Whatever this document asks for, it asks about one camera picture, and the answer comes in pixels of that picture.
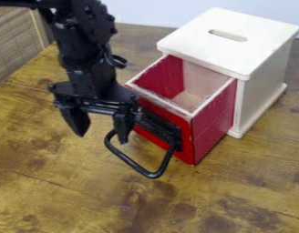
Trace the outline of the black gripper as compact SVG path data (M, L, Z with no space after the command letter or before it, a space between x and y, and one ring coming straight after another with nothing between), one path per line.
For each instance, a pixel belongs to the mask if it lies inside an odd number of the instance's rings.
M128 64L124 58L92 60L61 59L68 80L48 87L54 96L54 106L78 137L89 128L88 112L113 115L113 125L120 144L129 141L129 132L140 120L140 113L114 111L124 107L137 109L137 95L117 83L116 70Z

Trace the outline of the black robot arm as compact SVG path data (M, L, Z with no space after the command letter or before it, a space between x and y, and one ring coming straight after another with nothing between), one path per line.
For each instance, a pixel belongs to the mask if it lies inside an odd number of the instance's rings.
M128 61L112 54L109 40L116 20L100 0L0 0L0 7L25 7L45 19L58 47L68 80L48 91L69 128L84 136L90 112L113 117L113 134L125 144L137 111L135 94L116 82L116 70Z

